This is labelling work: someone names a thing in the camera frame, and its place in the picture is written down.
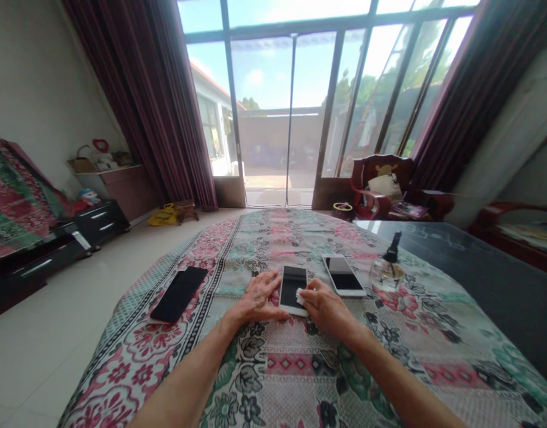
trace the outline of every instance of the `phone screen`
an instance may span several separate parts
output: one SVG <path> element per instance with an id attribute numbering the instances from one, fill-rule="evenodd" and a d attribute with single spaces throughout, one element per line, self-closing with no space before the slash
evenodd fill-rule
<path id="1" fill-rule="evenodd" d="M 331 275 L 333 284 L 335 284 L 336 288 L 363 289 L 345 257 L 326 257 L 325 264 L 329 269 L 329 274 Z"/>
<path id="2" fill-rule="evenodd" d="M 150 317 L 168 323 L 177 322 L 207 273 L 206 269 L 192 266 L 178 272 Z"/>
<path id="3" fill-rule="evenodd" d="M 284 266 L 284 277 L 281 284 L 281 296 L 279 304 L 306 310 L 297 302 L 297 289 L 306 289 L 307 269 L 302 267 Z"/>

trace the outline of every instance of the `red armchair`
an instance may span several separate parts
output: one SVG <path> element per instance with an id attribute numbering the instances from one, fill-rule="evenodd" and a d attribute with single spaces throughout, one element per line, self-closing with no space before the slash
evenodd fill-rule
<path id="1" fill-rule="evenodd" d="M 452 197 L 439 191 L 410 188 L 409 182 L 413 171 L 414 161 L 412 159 L 396 155 L 372 155 L 363 159 L 355 159 L 351 185 L 355 191 L 353 208 L 357 217 L 366 220 L 414 221 L 414 219 L 391 213 L 392 203 L 386 195 L 364 189 L 369 180 L 392 173 L 397 176 L 406 202 L 428 207 L 428 213 L 421 221 L 444 220 L 444 216 L 454 208 Z"/>
<path id="2" fill-rule="evenodd" d="M 501 216 L 514 210 L 536 210 L 547 212 L 547 206 L 528 205 L 514 202 L 493 202 L 478 213 L 476 221 L 468 232 L 482 241 L 516 257 L 528 265 L 547 272 L 547 252 L 531 246 L 527 241 L 513 239 L 498 228 Z"/>

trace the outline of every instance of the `tile floor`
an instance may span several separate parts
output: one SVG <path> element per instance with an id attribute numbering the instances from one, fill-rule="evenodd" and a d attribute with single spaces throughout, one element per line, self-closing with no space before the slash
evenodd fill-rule
<path id="1" fill-rule="evenodd" d="M 180 227 L 143 222 L 0 315 L 0 427 L 56 426 L 120 296 L 180 242 L 251 211 L 200 213 Z"/>

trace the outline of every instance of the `plastic bag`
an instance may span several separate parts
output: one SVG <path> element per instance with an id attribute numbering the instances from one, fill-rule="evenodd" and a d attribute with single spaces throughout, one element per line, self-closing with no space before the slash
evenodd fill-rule
<path id="1" fill-rule="evenodd" d="M 175 224 L 177 222 L 179 210 L 174 209 L 174 204 L 166 204 L 162 209 L 157 210 L 150 218 L 150 226 L 162 226 L 166 224 Z"/>

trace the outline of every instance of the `small stool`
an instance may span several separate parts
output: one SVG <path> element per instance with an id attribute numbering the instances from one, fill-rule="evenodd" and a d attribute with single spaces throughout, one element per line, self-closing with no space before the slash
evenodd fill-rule
<path id="1" fill-rule="evenodd" d="M 194 211 L 194 201 L 192 199 L 183 200 L 180 202 L 174 203 L 174 209 L 180 211 L 178 214 L 178 225 L 183 224 L 183 221 L 186 217 L 193 217 L 196 221 L 199 221 L 198 214 Z"/>

